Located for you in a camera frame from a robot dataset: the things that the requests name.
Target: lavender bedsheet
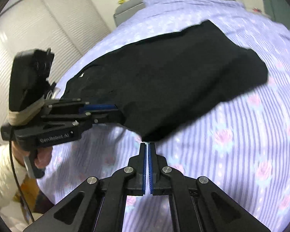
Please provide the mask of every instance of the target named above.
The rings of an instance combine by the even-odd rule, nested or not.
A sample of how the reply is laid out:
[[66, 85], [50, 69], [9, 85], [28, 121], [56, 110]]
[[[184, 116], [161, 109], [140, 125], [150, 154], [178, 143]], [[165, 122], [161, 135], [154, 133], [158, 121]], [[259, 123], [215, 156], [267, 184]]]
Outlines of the lavender bedsheet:
[[[266, 63], [269, 81], [157, 143], [157, 152], [186, 176], [209, 177], [272, 232], [281, 232], [290, 221], [290, 31], [282, 24], [235, 1], [149, 0], [62, 77], [59, 96], [72, 76], [105, 53], [205, 20], [253, 49]], [[139, 143], [121, 127], [95, 125], [81, 140], [54, 147], [39, 187], [57, 203], [87, 177], [107, 177], [126, 166]], [[128, 196], [123, 231], [172, 231], [168, 198], [148, 189], [143, 197]]]

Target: metal screw head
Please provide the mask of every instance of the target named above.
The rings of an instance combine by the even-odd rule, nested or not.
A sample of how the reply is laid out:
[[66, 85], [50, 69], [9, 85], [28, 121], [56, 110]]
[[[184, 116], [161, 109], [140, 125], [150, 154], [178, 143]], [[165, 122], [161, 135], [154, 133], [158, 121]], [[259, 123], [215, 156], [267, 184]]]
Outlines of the metal screw head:
[[164, 167], [162, 169], [162, 171], [165, 172], [165, 173], [170, 173], [172, 171], [172, 168], [170, 168], [170, 167]]
[[87, 179], [87, 182], [89, 183], [89, 184], [95, 184], [96, 182], [97, 182], [97, 178], [96, 177], [89, 177], [88, 179]]
[[39, 62], [34, 63], [36, 65], [36, 70], [39, 70]]
[[201, 182], [202, 184], [206, 184], [206, 183], [208, 183], [208, 178], [205, 176], [201, 176], [199, 178], [199, 182]]
[[133, 172], [133, 167], [125, 167], [124, 168], [125, 173], [132, 173]]

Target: human hand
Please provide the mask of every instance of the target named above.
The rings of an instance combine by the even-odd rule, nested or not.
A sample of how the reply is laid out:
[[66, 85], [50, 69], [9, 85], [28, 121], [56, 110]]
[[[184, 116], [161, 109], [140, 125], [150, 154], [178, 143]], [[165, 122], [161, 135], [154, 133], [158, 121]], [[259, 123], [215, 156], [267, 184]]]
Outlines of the human hand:
[[[45, 168], [50, 163], [52, 158], [52, 151], [53, 147], [38, 148], [38, 156], [34, 160], [34, 164], [37, 168]], [[30, 152], [22, 150], [17, 142], [12, 141], [12, 153], [19, 164], [25, 166], [23, 157], [29, 156]]]

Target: black cable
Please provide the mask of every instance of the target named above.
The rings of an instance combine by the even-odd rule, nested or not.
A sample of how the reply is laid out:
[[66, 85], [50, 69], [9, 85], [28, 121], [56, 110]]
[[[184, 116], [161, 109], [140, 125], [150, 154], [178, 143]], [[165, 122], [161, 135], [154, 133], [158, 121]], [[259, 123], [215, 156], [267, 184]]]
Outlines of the black cable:
[[13, 134], [13, 129], [11, 130], [10, 137], [9, 137], [9, 154], [10, 154], [12, 172], [13, 172], [13, 176], [14, 176], [14, 179], [15, 179], [15, 182], [16, 182], [20, 197], [22, 198], [22, 201], [23, 201], [23, 203], [25, 205], [25, 208], [28, 210], [28, 213], [29, 213], [31, 221], [34, 222], [33, 215], [31, 213], [31, 210], [29, 209], [29, 205], [28, 205], [28, 203], [27, 203], [27, 201], [25, 199], [25, 196], [24, 196], [24, 194], [23, 194], [23, 192], [22, 192], [22, 190], [20, 188], [20, 185], [18, 183], [18, 180], [17, 180], [17, 176], [16, 176], [16, 172], [15, 172], [15, 168], [14, 168], [14, 162], [13, 162], [13, 155], [12, 155], [12, 134]]

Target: black cloth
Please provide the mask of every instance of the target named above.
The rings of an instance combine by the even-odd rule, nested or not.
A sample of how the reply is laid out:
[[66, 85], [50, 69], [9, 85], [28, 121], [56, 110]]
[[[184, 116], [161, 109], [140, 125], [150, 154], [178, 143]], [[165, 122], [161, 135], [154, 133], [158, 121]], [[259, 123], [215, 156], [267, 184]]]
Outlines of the black cloth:
[[126, 117], [124, 126], [143, 141], [158, 141], [267, 77], [254, 51], [205, 21], [97, 58], [67, 82], [63, 98], [115, 104]]

